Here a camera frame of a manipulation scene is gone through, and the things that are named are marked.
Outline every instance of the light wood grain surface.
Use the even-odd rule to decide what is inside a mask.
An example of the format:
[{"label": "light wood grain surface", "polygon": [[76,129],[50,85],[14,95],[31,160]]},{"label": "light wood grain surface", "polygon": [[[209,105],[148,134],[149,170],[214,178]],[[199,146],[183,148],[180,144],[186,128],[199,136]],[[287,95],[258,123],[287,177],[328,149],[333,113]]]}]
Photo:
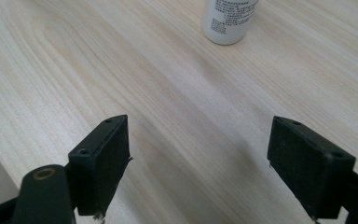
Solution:
[{"label": "light wood grain surface", "polygon": [[106,223],[312,223],[269,168],[270,126],[303,122],[358,172],[358,1],[261,0],[226,47],[202,33],[204,3],[0,0],[0,161],[14,182],[128,114],[135,160]]}]

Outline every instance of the screw hole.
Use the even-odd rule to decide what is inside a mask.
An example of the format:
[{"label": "screw hole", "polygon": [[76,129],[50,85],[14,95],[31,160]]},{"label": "screw hole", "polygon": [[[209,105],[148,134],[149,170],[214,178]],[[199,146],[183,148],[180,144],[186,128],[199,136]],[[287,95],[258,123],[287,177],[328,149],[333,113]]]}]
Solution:
[{"label": "screw hole", "polygon": [[40,170],[40,171],[34,173],[34,179],[35,180],[44,180],[44,179],[51,177],[54,174],[55,174],[55,169],[46,168],[46,169],[43,169],[43,170]]},{"label": "screw hole", "polygon": [[338,157],[338,158],[344,157],[344,155],[340,152],[333,152],[332,154],[333,154],[333,156]]},{"label": "screw hole", "polygon": [[78,150],[78,153],[80,153],[82,155],[86,155],[89,152],[85,148],[82,148],[82,149]]}]

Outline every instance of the black plastic block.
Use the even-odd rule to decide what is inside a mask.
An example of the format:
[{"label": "black plastic block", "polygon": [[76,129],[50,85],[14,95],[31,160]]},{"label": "black plastic block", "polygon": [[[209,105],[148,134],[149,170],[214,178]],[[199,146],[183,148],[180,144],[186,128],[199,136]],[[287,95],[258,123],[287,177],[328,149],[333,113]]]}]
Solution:
[{"label": "black plastic block", "polygon": [[275,117],[268,159],[312,218],[337,218],[355,158],[307,126]]},{"label": "black plastic block", "polygon": [[101,122],[68,157],[72,200],[79,215],[104,216],[131,160],[127,116]]}]

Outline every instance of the wooden table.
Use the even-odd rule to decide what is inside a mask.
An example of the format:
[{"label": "wooden table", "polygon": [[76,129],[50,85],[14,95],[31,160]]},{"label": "wooden table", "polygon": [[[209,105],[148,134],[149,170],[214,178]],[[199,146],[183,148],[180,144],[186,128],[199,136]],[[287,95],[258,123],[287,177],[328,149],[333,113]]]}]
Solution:
[{"label": "wooden table", "polygon": [[262,0],[225,47],[204,36],[203,8],[0,0],[0,161],[14,182],[128,114],[135,160],[106,223],[312,223],[269,168],[271,122],[303,122],[358,172],[358,1]]}]

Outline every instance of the white bottle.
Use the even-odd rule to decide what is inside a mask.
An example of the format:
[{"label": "white bottle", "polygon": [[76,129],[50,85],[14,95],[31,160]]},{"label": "white bottle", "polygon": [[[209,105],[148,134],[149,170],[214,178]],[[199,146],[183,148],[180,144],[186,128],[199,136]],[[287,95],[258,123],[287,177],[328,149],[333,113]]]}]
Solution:
[{"label": "white bottle", "polygon": [[207,0],[203,31],[214,43],[234,44],[245,36],[258,0]]}]

